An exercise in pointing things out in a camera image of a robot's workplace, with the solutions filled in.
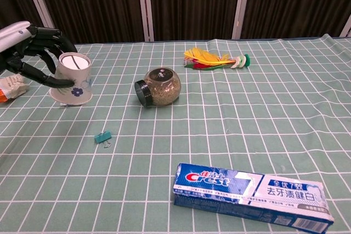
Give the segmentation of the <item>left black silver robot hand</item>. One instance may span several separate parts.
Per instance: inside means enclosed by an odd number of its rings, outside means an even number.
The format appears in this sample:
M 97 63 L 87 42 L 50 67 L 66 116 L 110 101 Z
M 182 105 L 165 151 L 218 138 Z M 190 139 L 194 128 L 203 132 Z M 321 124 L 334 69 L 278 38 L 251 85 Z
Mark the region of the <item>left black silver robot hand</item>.
M 75 45 L 56 28 L 38 27 L 29 21 L 15 22 L 1 29 L 1 72 L 8 70 L 51 88 L 70 88 L 74 81 L 56 79 L 25 63 L 25 56 L 39 56 L 52 74 L 56 72 L 52 53 L 58 58 L 77 52 Z

